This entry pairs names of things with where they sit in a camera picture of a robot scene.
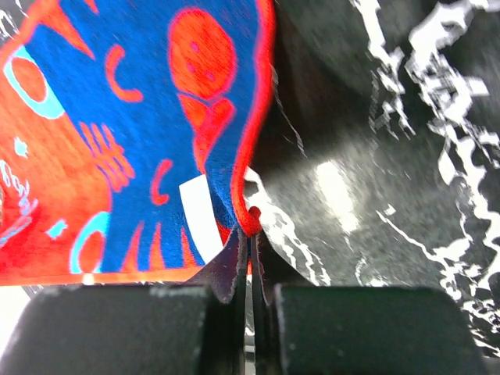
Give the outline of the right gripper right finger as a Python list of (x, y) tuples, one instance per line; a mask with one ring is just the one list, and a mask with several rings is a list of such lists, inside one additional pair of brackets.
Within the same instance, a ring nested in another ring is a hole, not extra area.
[(251, 240), (259, 374), (486, 374), (458, 306), (428, 287), (320, 287)]

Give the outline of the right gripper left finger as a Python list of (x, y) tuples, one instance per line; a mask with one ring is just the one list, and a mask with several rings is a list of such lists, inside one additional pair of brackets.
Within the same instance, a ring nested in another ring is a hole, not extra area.
[(4, 374), (242, 374), (247, 239), (183, 283), (56, 286), (23, 311)]

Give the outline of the red and blue towel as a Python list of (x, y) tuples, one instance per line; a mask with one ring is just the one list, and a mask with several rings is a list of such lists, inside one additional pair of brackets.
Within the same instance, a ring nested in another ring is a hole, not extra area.
[(1, 49), (2, 285), (185, 281), (234, 228), (271, 1), (36, 1)]

